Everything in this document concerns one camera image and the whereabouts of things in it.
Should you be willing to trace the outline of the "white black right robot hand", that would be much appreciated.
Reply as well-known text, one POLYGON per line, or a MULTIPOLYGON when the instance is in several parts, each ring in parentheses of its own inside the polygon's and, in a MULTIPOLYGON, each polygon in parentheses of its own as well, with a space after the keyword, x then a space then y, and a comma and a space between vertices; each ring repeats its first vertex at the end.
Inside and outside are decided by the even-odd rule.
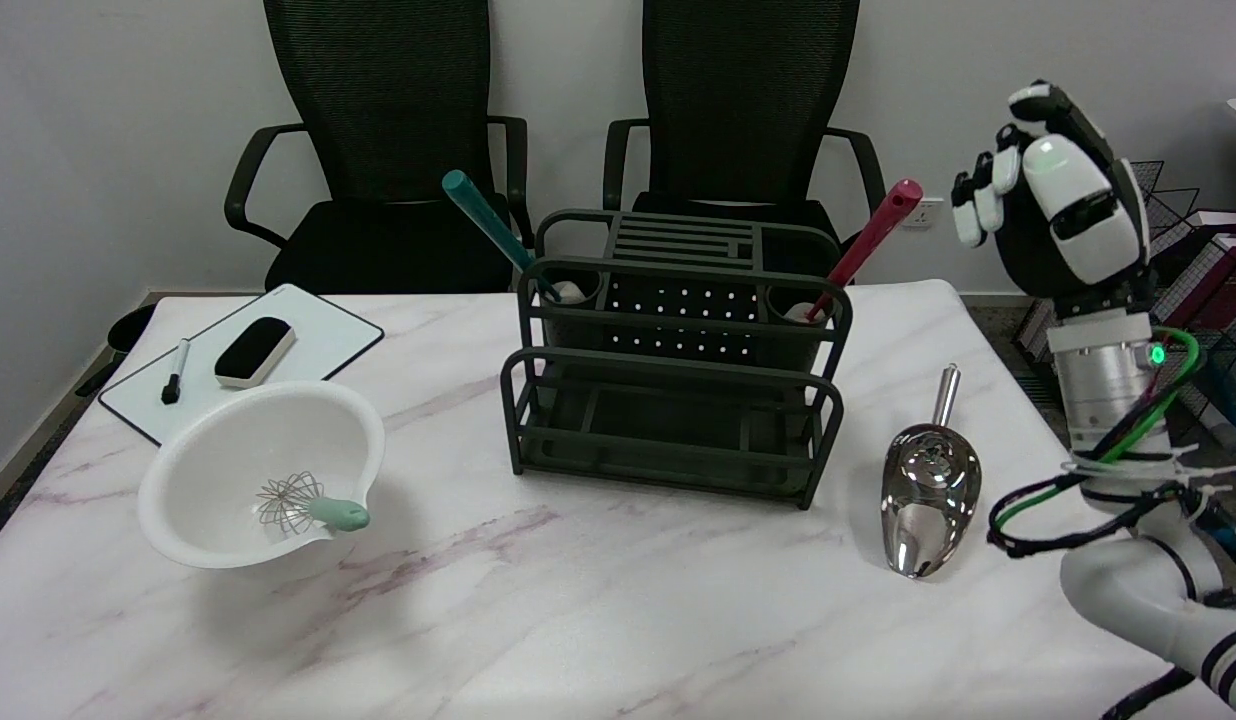
POLYGON ((1058 319, 1149 299, 1147 206, 1133 165, 1060 86, 1046 79, 1009 99, 993 149, 953 179, 962 245, 996 245, 1002 269, 1058 319))

